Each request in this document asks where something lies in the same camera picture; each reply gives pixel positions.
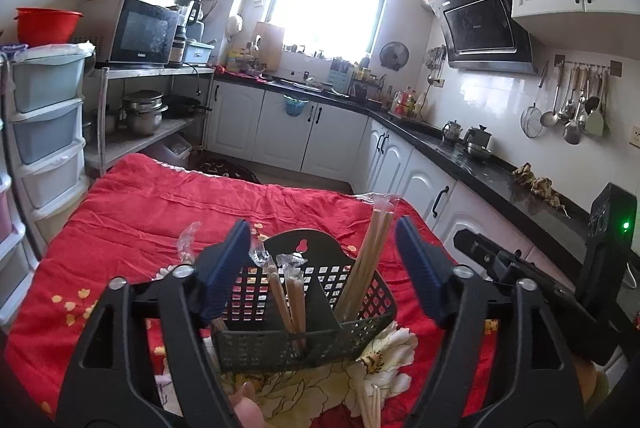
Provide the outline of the person's left hand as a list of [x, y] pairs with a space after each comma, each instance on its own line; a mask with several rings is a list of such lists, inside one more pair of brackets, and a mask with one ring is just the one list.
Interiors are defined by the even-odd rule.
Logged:
[[244, 382], [228, 399], [243, 428], [266, 426], [264, 415], [255, 402], [255, 387], [251, 382]]

